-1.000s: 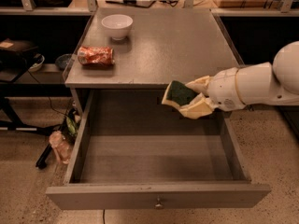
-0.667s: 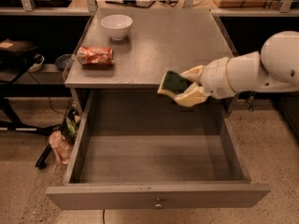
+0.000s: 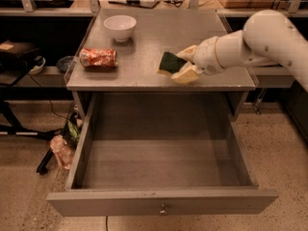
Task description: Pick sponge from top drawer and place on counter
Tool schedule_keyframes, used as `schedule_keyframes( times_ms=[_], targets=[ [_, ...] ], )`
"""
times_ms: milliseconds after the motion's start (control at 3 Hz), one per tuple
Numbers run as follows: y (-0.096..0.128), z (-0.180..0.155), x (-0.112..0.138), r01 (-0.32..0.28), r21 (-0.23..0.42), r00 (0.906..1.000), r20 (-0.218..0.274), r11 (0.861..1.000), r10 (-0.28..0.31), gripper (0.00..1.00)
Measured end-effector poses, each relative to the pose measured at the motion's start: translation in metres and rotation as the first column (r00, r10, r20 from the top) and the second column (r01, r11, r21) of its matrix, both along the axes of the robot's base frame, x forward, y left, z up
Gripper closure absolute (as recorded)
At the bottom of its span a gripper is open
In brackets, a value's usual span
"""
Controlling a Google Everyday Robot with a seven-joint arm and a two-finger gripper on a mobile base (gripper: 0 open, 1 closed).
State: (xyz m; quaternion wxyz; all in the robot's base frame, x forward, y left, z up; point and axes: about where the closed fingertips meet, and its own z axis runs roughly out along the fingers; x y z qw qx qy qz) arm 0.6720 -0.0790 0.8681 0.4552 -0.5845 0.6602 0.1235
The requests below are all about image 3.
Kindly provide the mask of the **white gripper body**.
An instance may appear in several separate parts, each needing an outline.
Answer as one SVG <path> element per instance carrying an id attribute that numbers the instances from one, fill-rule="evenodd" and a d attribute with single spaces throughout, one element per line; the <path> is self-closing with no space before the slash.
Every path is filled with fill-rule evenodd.
<path id="1" fill-rule="evenodd" d="M 218 37 L 203 40 L 195 49 L 192 62 L 197 69 L 206 75 L 216 75 L 223 71 L 216 55 Z"/>

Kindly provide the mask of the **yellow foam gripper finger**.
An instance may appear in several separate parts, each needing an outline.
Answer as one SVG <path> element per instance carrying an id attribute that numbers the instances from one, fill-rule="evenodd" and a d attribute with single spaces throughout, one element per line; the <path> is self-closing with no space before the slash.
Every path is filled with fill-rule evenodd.
<path id="1" fill-rule="evenodd" d="M 194 64 L 185 64 L 179 72 L 171 75 L 176 84 L 187 85 L 200 77 L 201 71 Z"/>
<path id="2" fill-rule="evenodd" d="M 181 58 L 187 62 L 193 62 L 193 56 L 195 53 L 197 46 L 192 45 L 190 47 L 185 48 L 184 50 L 180 51 L 179 53 L 176 54 L 178 58 Z"/>

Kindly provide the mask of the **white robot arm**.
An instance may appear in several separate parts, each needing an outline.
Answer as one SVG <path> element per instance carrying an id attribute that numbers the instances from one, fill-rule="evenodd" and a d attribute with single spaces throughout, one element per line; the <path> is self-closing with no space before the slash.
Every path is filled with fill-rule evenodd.
<path id="1" fill-rule="evenodd" d="M 231 67 L 280 64 L 308 90 L 308 41 L 284 14 L 264 10 L 244 27 L 223 37 L 212 37 L 176 55 L 186 63 L 171 79 L 186 85 L 202 74 L 217 75 Z"/>

